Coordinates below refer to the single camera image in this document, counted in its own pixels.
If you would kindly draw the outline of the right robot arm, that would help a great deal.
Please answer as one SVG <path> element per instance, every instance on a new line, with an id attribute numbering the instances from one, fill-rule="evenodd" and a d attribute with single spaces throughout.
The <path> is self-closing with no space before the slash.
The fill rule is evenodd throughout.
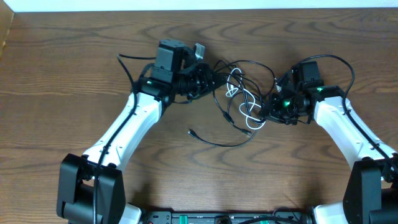
<path id="1" fill-rule="evenodd" d="M 326 86 L 315 61 L 300 62 L 275 82 L 260 117 L 296 125 L 306 116 L 332 138 L 350 166 L 341 202 L 312 209 L 313 223 L 397 223 L 397 151 L 358 116 L 347 94 Z"/>

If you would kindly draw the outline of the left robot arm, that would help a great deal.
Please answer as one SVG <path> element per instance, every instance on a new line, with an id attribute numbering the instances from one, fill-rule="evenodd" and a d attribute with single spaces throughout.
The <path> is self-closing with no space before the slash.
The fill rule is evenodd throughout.
<path id="1" fill-rule="evenodd" d="M 226 83 L 205 62 L 205 47 L 160 40 L 122 112 L 82 155 L 60 164 L 56 213 L 69 223 L 139 223 L 142 209 L 126 201 L 123 174 L 139 143 L 177 95 L 191 103 Z"/>

